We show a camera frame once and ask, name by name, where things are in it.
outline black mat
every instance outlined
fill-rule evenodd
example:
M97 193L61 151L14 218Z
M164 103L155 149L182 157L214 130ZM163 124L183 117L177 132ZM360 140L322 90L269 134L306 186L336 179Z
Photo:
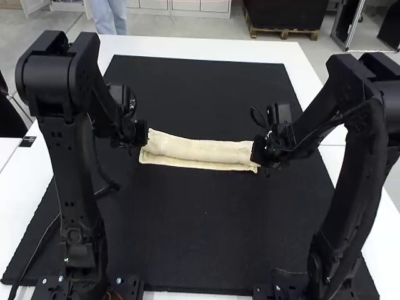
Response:
M196 139L251 140L254 105L301 108L280 64L114 57L106 80L130 85L141 118L161 131ZM123 186L100 200L109 268L136 273L146 289L250 294L273 267L305 271L311 236L328 209L333 186L318 153L266 178L263 172L205 171L140 165L99 141L106 171ZM96 189L103 183L94 175ZM10 284L58 211L50 184L2 282ZM58 274L58 235L23 284ZM363 293L377 292L363 263Z

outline gray floor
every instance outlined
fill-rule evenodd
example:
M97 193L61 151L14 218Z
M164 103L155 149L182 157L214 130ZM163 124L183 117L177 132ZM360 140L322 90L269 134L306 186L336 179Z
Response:
M250 39L240 3L233 2L232 15L228 20L191 17L167 17L129 15L129 33L140 36L174 36L211 39ZM322 82L328 78L325 62L332 54L342 53L329 37L334 16L328 15L322 24L318 42L312 42L302 34L289 34L289 41L297 41ZM45 29L59 29L67 32L69 39L75 39L81 31L95 31L93 20L87 20L78 12L41 11L25 18L22 11L0 9L0 70L9 84L10 93L15 94L14 67L18 57ZM351 49L382 49L387 47L376 38L379 16L364 17L357 27ZM263 34L257 40L280 41L276 34ZM388 54L400 64L400 54ZM400 162L386 181L386 189L400 210Z

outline beige towel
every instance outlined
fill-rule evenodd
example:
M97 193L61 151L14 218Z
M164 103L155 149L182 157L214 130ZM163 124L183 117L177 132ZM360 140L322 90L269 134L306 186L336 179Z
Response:
M142 147L139 162L165 166L222 171L253 171L250 161L252 141L206 141L185 139L149 129L147 145Z

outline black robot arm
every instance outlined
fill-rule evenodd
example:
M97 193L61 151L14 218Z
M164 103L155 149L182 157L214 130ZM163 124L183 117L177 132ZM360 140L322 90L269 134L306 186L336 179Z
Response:
M113 146L147 143L146 122L134 120L134 94L126 86L104 83L99 47L94 33L83 32L70 45L65 33L45 31L16 66L18 93L37 118L52 162L62 217L65 299L73 294L73 299L102 299L108 288L107 240L89 168L93 133Z
M337 125L348 130L334 196L309 250L304 295L312 300L332 299L350 286L384 181L400 155L400 66L381 53L359 61L333 55L326 65L327 83L297 120L288 105L267 108L266 120L258 122L265 132L256 136L251 157L281 168L310 156ZM251 114L257 121L254 108Z

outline wooden pallet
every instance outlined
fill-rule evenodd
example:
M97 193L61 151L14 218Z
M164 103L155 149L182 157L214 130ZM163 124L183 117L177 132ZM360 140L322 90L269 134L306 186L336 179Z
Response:
M310 40L317 41L319 30L303 30L303 29L278 29L278 28L258 28L251 24L248 10L242 5L244 18L246 20L247 27L249 28L250 37L252 39L257 38L257 33L280 33L281 39L288 39L289 33L306 33L309 34Z

